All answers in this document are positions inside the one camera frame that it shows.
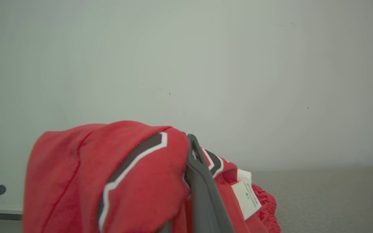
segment gathered red fabric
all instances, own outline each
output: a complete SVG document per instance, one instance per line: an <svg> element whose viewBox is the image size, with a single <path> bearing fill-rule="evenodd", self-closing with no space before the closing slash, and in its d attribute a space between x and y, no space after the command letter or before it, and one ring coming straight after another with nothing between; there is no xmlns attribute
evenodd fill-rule
<svg viewBox="0 0 373 233"><path fill-rule="evenodd" d="M256 185L262 207L244 220L231 185L237 166L202 149L235 232L278 233L274 198ZM188 139L172 127L135 121L47 132L27 166L24 233L192 232L184 180Z"/></svg>

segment white wall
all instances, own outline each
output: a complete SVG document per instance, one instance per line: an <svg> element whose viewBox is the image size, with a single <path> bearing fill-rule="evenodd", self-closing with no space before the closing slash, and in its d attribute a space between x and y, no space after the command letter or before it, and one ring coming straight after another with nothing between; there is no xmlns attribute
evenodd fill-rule
<svg viewBox="0 0 373 233"><path fill-rule="evenodd" d="M373 165L373 0L0 0L0 209L44 131L123 119L243 168Z"/></svg>

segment red clothing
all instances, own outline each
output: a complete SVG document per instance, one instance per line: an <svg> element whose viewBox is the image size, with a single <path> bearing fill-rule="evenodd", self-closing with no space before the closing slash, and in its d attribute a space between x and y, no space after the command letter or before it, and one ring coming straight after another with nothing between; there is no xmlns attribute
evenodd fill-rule
<svg viewBox="0 0 373 233"><path fill-rule="evenodd" d="M155 232L172 219L172 232L191 232L187 153L182 132L134 121L47 132L28 161L23 231ZM274 198L253 185L263 207L244 221L230 187L236 165L210 158L219 159L207 162L235 231L280 232Z"/></svg>

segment gray surface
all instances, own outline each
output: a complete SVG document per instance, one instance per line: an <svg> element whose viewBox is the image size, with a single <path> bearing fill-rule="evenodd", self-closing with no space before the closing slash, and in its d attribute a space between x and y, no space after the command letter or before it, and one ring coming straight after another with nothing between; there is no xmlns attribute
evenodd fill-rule
<svg viewBox="0 0 373 233"><path fill-rule="evenodd" d="M373 233L373 168L252 174L283 233Z"/></svg>

